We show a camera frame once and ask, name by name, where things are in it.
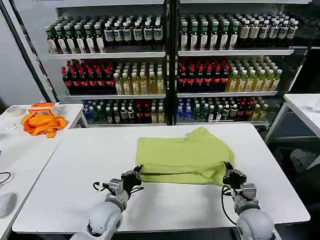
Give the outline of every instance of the orange cloth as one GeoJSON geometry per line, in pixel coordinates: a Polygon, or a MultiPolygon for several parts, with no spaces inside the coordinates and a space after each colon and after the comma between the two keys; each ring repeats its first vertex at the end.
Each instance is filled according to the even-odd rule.
{"type": "Polygon", "coordinates": [[[21,124],[23,130],[30,135],[46,134],[47,138],[54,138],[56,131],[63,129],[67,125],[67,121],[62,116],[30,113],[22,118],[21,124]]]}

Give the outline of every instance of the green cloth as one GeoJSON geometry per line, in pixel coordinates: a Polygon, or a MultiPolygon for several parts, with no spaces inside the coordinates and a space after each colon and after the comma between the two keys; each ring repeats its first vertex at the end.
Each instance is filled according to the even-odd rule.
{"type": "Polygon", "coordinates": [[[143,165],[144,182],[222,186],[225,162],[234,166],[235,157],[223,141],[199,127],[186,137],[140,137],[135,162],[143,165]]]}

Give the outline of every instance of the white tabletop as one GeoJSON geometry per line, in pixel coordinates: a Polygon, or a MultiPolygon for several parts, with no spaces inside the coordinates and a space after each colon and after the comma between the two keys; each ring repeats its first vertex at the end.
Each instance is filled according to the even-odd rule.
{"type": "MultiPolygon", "coordinates": [[[[139,137],[183,137],[199,125],[82,128],[67,131],[13,224],[18,233],[76,233],[90,209],[104,200],[96,181],[119,178],[135,166],[139,137]]],[[[276,224],[310,219],[306,208],[251,124],[204,125],[235,153],[236,167],[255,183],[260,207],[276,224]]],[[[121,232],[153,232],[230,227],[221,207],[221,187],[143,183],[123,212],[121,232]]],[[[231,197],[226,211],[233,220],[231,197]]]]}
{"type": "MultiPolygon", "coordinates": [[[[30,108],[31,105],[15,105],[15,106],[19,106],[25,109],[24,114],[17,117],[11,117],[6,111],[3,114],[1,114],[0,115],[0,134],[6,134],[9,136],[10,135],[30,136],[28,132],[24,131],[24,126],[20,122],[21,122],[21,119],[26,114],[29,113],[28,108],[30,108]],[[13,131],[7,131],[7,126],[12,124],[16,124],[17,129],[13,131]]],[[[82,104],[55,104],[55,107],[59,111],[59,115],[64,117],[64,119],[67,121],[67,125],[64,127],[64,129],[57,131],[57,134],[60,134],[61,131],[64,132],[68,129],[74,128],[81,117],[82,110],[84,109],[84,106],[82,104]]]]}
{"type": "Polygon", "coordinates": [[[320,113],[312,111],[320,94],[285,94],[289,108],[320,137],[320,113]]]}

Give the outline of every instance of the orange box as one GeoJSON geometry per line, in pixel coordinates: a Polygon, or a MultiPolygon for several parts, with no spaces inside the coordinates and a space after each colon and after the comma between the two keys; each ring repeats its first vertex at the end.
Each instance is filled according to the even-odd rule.
{"type": "Polygon", "coordinates": [[[43,114],[58,116],[59,111],[56,109],[55,104],[52,102],[34,103],[31,108],[28,109],[31,114],[43,114]]]}

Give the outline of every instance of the computer mouse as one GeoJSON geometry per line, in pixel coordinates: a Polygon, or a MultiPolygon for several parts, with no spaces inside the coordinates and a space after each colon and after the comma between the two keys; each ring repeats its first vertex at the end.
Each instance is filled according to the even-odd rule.
{"type": "Polygon", "coordinates": [[[13,192],[8,192],[0,195],[0,218],[9,215],[15,208],[17,203],[17,195],[13,192]]]}

